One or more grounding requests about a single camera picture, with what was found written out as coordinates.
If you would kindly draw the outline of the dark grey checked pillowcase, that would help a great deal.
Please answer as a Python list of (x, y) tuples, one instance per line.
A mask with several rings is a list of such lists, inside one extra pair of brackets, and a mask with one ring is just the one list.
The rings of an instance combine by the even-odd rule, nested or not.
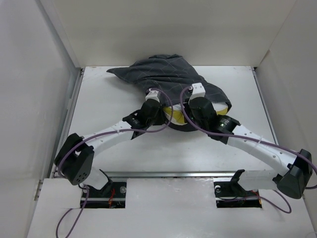
[(136, 61), (129, 67), (117, 67), (107, 70), (120, 80), (134, 84), (146, 94), (149, 89), (158, 88), (165, 92), (171, 99), (163, 102), (163, 111), (167, 119), (171, 115), (171, 107), (174, 109), (170, 128), (182, 132), (192, 132), (196, 129), (185, 121), (180, 107), (180, 93), (185, 88), (195, 83), (201, 83), (205, 89), (205, 97), (210, 100), (218, 115), (229, 112), (232, 104), (224, 91), (211, 84), (199, 75), (183, 56), (154, 55), (147, 59)]

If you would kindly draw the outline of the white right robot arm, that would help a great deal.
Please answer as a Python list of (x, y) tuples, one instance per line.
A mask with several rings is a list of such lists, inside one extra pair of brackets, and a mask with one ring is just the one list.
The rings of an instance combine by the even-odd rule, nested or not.
[(300, 199), (313, 173), (312, 155), (281, 148), (251, 132), (238, 120), (218, 115), (205, 97), (188, 100), (190, 123), (213, 140), (240, 149), (270, 166), (268, 171), (237, 170), (229, 189), (235, 195), (253, 189), (277, 189)]

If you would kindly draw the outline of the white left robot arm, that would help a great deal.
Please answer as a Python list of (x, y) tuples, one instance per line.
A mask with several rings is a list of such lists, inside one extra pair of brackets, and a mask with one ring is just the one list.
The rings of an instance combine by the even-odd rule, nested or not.
[(84, 137), (71, 134), (54, 160), (57, 171), (72, 185), (86, 185), (101, 197), (107, 196), (112, 181), (105, 172), (92, 166), (93, 160), (106, 149), (143, 135), (161, 116), (161, 103), (147, 99), (139, 110), (107, 129)]

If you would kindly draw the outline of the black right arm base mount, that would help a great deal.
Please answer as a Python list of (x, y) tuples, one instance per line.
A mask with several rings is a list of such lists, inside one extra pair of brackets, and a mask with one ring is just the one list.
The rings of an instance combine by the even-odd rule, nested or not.
[(238, 184), (241, 174), (238, 170), (231, 178), (213, 180), (217, 208), (262, 208), (259, 193), (245, 190)]

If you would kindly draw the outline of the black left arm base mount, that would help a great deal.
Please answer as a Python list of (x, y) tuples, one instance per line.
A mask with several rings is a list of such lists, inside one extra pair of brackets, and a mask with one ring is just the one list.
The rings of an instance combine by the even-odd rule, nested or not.
[(91, 209), (123, 209), (126, 206), (127, 181), (115, 179), (113, 181), (101, 169), (91, 172), (88, 181), (90, 184), (78, 185), (82, 189), (80, 207)]

